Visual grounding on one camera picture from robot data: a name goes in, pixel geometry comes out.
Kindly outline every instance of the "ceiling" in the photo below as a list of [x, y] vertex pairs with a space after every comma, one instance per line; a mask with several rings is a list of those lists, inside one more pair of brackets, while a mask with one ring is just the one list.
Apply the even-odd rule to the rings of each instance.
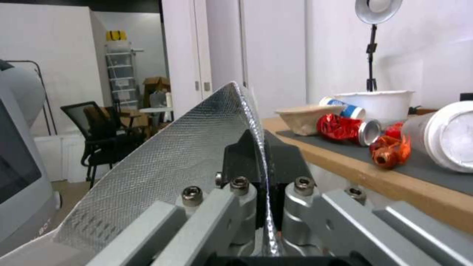
[[103, 12], [161, 13], [161, 0], [0, 0], [0, 3], [86, 6]]

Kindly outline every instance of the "metal shelving rack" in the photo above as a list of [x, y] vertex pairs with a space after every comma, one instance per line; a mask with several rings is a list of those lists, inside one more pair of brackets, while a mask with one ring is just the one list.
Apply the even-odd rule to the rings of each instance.
[[135, 73], [135, 51], [128, 45], [105, 45], [108, 77], [114, 103], [120, 108], [138, 109], [140, 91]]

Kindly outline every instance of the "gray mat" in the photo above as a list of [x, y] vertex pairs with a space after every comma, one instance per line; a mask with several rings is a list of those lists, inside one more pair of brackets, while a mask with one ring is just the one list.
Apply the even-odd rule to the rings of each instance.
[[[292, 131], [279, 131], [276, 132], [276, 134], [340, 153], [360, 161], [373, 163], [368, 148], [330, 142], [320, 136], [299, 136]], [[405, 165], [398, 166], [393, 171], [458, 192], [473, 195], [473, 174], [462, 174], [443, 169], [435, 164], [429, 156], [416, 150], [412, 150], [411, 157]]]

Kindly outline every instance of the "white door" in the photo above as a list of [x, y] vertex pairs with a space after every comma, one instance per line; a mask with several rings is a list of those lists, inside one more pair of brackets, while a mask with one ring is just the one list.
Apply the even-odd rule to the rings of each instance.
[[194, 0], [163, 0], [167, 60], [178, 119], [203, 100]]
[[306, 104], [304, 0], [163, 0], [175, 117], [229, 81], [259, 117]]
[[240, 1], [206, 2], [213, 90], [229, 81], [244, 85]]

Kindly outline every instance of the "chair leg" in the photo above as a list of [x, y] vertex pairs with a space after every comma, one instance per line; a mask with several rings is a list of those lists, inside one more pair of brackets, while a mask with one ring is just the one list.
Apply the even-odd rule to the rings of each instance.
[[90, 170], [92, 169], [92, 166], [88, 166], [87, 167], [87, 177], [86, 177], [86, 181], [90, 181]]
[[94, 165], [94, 169], [92, 169], [92, 178], [90, 179], [90, 188], [89, 189], [91, 189], [94, 186], [95, 172], [97, 172], [97, 165]]

